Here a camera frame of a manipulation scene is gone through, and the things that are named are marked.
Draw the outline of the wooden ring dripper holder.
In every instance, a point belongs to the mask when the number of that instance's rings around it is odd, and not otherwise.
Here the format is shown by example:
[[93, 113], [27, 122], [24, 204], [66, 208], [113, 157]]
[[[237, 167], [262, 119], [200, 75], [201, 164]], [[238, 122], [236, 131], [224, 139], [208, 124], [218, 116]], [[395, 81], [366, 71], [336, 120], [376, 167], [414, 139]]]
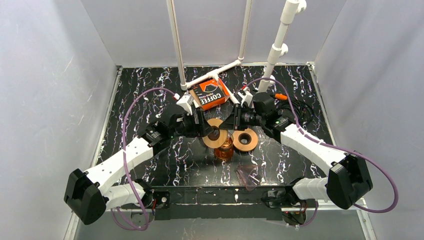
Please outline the wooden ring dripper holder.
[[219, 128], [219, 126], [224, 122], [221, 119], [212, 118], [207, 122], [212, 127], [212, 132], [203, 137], [202, 141], [208, 148], [217, 149], [225, 143], [228, 138], [228, 131], [226, 129]]

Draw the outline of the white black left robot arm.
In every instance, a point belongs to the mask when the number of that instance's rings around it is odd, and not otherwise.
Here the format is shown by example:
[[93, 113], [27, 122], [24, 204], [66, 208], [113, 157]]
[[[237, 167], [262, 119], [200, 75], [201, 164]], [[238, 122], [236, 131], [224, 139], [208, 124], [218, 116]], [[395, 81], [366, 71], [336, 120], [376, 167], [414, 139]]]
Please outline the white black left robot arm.
[[134, 167], [170, 147], [174, 137], [203, 138], [217, 130], [216, 126], [208, 123], [200, 109], [192, 115], [182, 108], [163, 113], [107, 160], [87, 170], [77, 168], [71, 172], [64, 202], [85, 225], [96, 222], [106, 210], [127, 204], [143, 203], [144, 208], [167, 208], [169, 202], [160, 201], [165, 194], [156, 193], [145, 181], [130, 177], [124, 185], [117, 185], [117, 181]]

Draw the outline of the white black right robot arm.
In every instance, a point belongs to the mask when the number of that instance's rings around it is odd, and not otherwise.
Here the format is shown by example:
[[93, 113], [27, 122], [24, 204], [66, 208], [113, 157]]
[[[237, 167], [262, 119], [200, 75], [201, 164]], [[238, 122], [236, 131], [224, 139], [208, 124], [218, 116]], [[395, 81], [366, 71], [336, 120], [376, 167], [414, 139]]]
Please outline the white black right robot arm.
[[248, 127], [261, 127], [269, 138], [297, 151], [326, 174], [324, 178], [294, 180], [285, 188], [282, 197], [285, 201], [325, 200], [347, 210], [373, 189], [363, 158], [326, 147], [323, 140], [299, 130], [295, 115], [288, 109], [277, 108], [274, 98], [266, 92], [254, 95], [252, 104], [252, 108], [236, 104], [219, 129], [243, 131]]

